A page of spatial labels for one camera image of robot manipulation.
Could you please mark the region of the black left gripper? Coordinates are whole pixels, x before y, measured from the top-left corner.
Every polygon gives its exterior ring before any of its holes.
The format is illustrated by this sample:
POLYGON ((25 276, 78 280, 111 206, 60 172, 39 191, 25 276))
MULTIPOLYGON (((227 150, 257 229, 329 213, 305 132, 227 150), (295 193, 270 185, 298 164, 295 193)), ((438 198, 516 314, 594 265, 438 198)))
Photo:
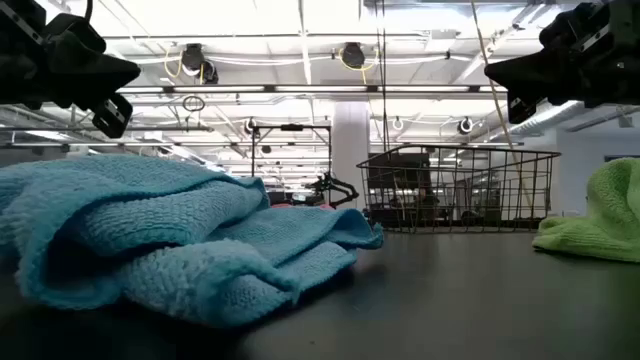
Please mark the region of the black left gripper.
MULTIPOLYGON (((91 24, 93 0, 80 15, 91 24)), ((38 110, 46 102, 93 113, 109 138, 121 137, 132 105, 118 90, 140 75, 131 61, 96 53, 73 35, 49 37, 46 10, 35 0, 0 0, 0 105, 38 110)))

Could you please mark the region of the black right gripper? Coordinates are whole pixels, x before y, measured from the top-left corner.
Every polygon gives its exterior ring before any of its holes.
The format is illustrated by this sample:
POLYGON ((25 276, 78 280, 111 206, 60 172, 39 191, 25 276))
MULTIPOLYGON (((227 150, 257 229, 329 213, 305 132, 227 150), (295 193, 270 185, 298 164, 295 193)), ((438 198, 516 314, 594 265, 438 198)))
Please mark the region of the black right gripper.
POLYGON ((486 66, 485 74, 508 90, 510 123, 532 117, 543 100, 640 105, 640 0, 595 4, 592 28, 575 44, 486 66))

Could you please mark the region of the light blue microfiber towel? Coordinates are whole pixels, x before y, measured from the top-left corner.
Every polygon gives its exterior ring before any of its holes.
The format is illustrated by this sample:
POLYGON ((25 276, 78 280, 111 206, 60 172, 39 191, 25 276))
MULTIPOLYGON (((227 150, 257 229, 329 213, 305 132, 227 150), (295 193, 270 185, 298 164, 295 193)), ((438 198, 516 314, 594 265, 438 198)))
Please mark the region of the light blue microfiber towel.
POLYGON ((0 250, 22 295, 59 309, 122 299, 217 328, 255 322, 383 243, 356 209, 271 205, 258 178, 156 157, 0 168, 0 250))

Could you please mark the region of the green microfiber towel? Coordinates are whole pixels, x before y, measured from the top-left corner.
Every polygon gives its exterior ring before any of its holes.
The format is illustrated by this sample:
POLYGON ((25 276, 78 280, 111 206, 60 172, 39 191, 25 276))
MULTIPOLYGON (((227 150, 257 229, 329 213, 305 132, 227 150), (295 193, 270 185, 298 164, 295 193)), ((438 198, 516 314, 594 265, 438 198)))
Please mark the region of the green microfiber towel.
POLYGON ((536 250, 640 264, 640 159, 605 163, 587 182, 587 214, 549 217, 536 250))

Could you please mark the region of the dark monitor screen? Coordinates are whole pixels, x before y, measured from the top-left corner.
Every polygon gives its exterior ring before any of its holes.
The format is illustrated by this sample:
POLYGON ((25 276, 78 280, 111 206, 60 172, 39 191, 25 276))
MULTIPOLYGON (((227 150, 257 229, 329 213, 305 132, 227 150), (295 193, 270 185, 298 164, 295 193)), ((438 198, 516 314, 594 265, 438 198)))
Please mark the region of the dark monitor screen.
POLYGON ((376 155, 366 164, 366 185, 370 191, 368 215, 374 223, 412 232, 436 219, 439 200, 427 155, 376 155))

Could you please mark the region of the white square pillar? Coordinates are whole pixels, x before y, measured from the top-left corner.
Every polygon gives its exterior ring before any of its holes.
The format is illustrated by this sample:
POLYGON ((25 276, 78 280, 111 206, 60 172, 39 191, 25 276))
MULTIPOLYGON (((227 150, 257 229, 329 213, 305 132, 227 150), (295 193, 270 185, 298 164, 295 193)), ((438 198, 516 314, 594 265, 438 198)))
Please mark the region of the white square pillar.
POLYGON ((357 164, 368 159, 370 114, 367 102, 337 102, 332 122, 332 172, 338 180, 351 184, 360 196, 340 208, 365 207, 361 170, 357 164))

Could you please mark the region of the long ceiling light bar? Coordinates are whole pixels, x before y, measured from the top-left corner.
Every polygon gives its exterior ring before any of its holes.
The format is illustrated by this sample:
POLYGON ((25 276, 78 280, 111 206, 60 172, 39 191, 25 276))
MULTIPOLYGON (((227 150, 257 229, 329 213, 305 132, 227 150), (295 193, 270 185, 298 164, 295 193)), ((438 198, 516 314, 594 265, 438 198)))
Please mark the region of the long ceiling light bar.
POLYGON ((489 85, 208 85, 123 87, 120 94, 180 93, 490 93, 489 85))

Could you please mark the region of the silver ceiling air duct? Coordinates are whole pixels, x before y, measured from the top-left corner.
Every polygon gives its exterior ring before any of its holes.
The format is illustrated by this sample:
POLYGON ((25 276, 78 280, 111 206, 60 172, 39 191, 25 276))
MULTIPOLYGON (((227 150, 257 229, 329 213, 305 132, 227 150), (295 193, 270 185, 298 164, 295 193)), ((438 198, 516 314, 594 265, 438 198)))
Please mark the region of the silver ceiling air duct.
POLYGON ((507 133, 510 136, 529 136, 588 112, 589 109, 579 101, 568 101, 560 106, 544 103, 537 108, 537 112, 532 117, 523 123, 508 125, 507 133))

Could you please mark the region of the black metal frame stand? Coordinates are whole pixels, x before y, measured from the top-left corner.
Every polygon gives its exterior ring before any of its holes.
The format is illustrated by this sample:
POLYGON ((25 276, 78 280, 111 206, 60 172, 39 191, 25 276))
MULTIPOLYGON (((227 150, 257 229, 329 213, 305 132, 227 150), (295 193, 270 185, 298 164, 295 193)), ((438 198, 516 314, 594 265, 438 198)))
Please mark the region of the black metal frame stand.
POLYGON ((324 146, 327 150, 327 162, 328 171, 332 169, 332 152, 333 152, 333 140, 331 134, 332 127, 330 125, 306 125, 306 124, 281 124, 281 125, 253 125, 250 129, 251 133, 251 175, 254 176, 257 168, 257 155, 262 151, 263 146, 269 146, 273 149, 274 146, 279 147, 311 147, 316 149, 317 147, 324 146), (304 133, 305 131, 311 133, 310 141, 302 140, 287 140, 287 141, 267 141, 267 138, 274 132, 281 133, 304 133))

